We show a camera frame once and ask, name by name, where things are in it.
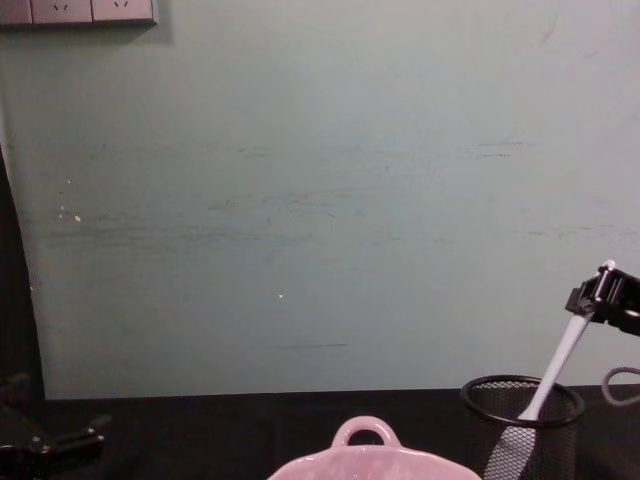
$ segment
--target outlet plate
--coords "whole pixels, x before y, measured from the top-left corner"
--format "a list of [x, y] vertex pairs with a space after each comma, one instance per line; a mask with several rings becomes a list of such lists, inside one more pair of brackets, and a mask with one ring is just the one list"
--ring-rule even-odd
[[0, 1], [0, 25], [29, 25], [31, 22], [29, 0]]
[[95, 23], [155, 24], [152, 0], [92, 0]]
[[33, 23], [91, 23], [91, 0], [31, 0]]

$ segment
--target pink bowl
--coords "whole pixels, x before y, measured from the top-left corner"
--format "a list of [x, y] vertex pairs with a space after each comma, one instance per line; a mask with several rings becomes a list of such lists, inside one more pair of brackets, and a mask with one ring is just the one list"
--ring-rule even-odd
[[[349, 445], [358, 431], [371, 430], [384, 445]], [[331, 448], [299, 458], [269, 480], [480, 480], [475, 473], [437, 455], [400, 445], [391, 427], [375, 417], [356, 417], [336, 433]]]

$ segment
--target gray cable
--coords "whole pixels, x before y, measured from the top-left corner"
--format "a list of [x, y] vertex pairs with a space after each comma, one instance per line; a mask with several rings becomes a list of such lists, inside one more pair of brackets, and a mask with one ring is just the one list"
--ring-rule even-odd
[[635, 397], [631, 398], [625, 398], [624, 400], [613, 398], [613, 395], [611, 395], [611, 385], [609, 384], [609, 382], [611, 382], [611, 379], [619, 373], [632, 373], [634, 375], [640, 375], [640, 369], [632, 367], [618, 367], [607, 373], [602, 380], [602, 394], [604, 395], [604, 398], [614, 407], [628, 407], [629, 405], [639, 403], [640, 395], [636, 395]]

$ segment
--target light blue wall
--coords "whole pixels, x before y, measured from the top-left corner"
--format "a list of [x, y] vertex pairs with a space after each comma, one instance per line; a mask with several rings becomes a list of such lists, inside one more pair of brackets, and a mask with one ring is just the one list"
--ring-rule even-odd
[[0, 38], [50, 397], [541, 375], [571, 287], [640, 273], [638, 1], [160, 14]]

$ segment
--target mesh pencil holder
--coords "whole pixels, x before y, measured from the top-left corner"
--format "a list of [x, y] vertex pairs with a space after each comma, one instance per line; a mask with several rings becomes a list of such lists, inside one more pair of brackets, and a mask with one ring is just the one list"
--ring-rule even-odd
[[584, 402], [555, 384], [538, 420], [519, 420], [539, 383], [538, 378], [500, 375], [462, 387], [472, 422], [467, 464], [484, 480], [574, 480]]

